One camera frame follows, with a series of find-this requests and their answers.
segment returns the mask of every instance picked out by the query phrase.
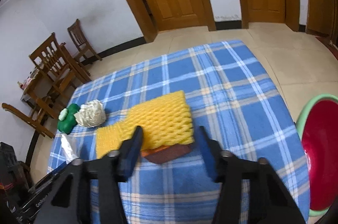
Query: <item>wooden chair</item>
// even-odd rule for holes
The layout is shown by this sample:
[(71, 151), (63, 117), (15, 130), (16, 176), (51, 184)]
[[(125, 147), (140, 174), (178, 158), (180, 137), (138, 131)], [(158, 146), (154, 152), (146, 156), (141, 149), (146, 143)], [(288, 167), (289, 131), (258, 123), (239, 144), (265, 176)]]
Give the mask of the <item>wooden chair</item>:
[(81, 27), (80, 27), (80, 20), (76, 19), (75, 23), (72, 24), (68, 28), (68, 33), (76, 46), (79, 53), (75, 56), (75, 60), (79, 63), (79, 65), (82, 68), (85, 68), (83, 64), (80, 61), (80, 58), (83, 57), (84, 59), (88, 59), (88, 57), (85, 55), (85, 53), (89, 50), (91, 51), (95, 57), (102, 61), (102, 58), (95, 52), (95, 50), (92, 48), (92, 46), (89, 44), (88, 40), (86, 39), (85, 35), (83, 34)]
[(71, 81), (75, 77), (81, 80), (81, 75), (64, 56), (56, 41), (55, 33), (52, 33), (46, 41), (29, 55), (29, 58), (39, 72), (50, 80), (55, 91), (68, 99), (69, 97), (64, 94), (65, 89), (69, 85), (76, 89), (76, 86)]
[(9, 111), (11, 113), (13, 113), (14, 115), (16, 115), (18, 118), (20, 118), (21, 120), (23, 120), (24, 122), (26, 122), (28, 125), (30, 125), (32, 128), (34, 128), (38, 133), (40, 133), (42, 136), (48, 136), (50, 138), (54, 138), (54, 134), (46, 129), (44, 126), (42, 126), (40, 123), (42, 121), (43, 116), (45, 115), (45, 111), (43, 109), (40, 109), (38, 111), (37, 117), (34, 120), (33, 116), (34, 116), (34, 111), (32, 111), (30, 116), (25, 115), (24, 113), (22, 113), (21, 111), (19, 111), (17, 108), (8, 105), (6, 103), (2, 103), (2, 108), (5, 111)]

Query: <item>white plastic wrapper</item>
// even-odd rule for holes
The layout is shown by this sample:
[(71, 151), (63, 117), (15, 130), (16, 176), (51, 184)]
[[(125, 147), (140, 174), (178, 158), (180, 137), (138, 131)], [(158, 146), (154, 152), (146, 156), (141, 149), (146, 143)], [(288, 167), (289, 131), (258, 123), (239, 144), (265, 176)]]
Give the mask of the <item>white plastic wrapper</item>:
[(99, 126), (106, 121), (104, 106), (99, 100), (81, 105), (80, 110), (74, 116), (77, 123), (86, 128)]
[(80, 158), (76, 152), (76, 138), (75, 137), (62, 133), (61, 134), (61, 147), (62, 147), (63, 154), (65, 155), (65, 161), (67, 164), (69, 164), (76, 158)]

